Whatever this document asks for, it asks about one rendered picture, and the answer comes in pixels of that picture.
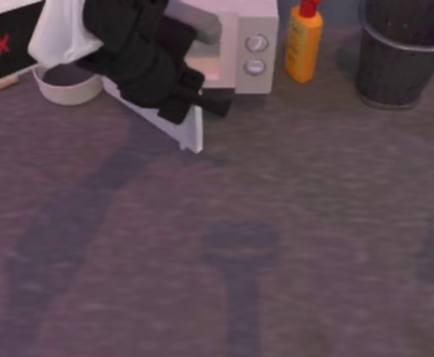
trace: microwave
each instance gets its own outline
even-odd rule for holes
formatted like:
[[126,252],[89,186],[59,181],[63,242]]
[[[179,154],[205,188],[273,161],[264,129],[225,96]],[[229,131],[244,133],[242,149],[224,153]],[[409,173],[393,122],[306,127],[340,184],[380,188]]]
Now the microwave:
[[181,0],[215,13],[221,24],[214,45],[194,42],[186,62],[204,73],[204,88],[234,89],[236,94],[269,94],[278,40],[276,0]]

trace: white bowl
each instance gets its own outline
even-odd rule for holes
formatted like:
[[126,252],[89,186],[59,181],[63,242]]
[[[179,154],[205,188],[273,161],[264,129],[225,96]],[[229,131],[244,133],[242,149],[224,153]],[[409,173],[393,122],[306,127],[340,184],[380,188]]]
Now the white bowl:
[[52,103],[61,106],[79,106],[95,99],[103,90],[102,79],[95,74],[70,86],[46,83],[43,79],[48,70],[38,65],[33,69],[33,76],[43,96]]

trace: microwave knob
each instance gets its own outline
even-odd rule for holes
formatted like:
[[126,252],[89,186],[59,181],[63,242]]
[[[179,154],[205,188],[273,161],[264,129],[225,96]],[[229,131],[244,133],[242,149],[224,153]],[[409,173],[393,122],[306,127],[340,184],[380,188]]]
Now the microwave knob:
[[261,59],[251,59],[245,63],[245,72],[250,76],[259,76],[267,69],[267,64]]
[[246,39],[246,49],[252,53],[263,52],[268,48],[269,41],[263,35],[256,35]]

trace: trash can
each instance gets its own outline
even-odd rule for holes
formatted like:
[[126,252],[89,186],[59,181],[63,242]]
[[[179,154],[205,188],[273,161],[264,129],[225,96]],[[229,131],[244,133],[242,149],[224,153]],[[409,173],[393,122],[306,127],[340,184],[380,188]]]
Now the trash can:
[[410,109],[434,74],[434,0],[362,0],[356,88],[379,109]]

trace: orange bottle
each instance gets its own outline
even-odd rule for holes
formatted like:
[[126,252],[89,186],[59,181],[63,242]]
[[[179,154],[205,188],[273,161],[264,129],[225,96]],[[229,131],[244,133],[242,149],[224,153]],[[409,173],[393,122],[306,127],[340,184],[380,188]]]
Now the orange bottle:
[[321,0],[301,0],[291,9],[284,66],[296,82],[313,79],[324,21],[317,7]]

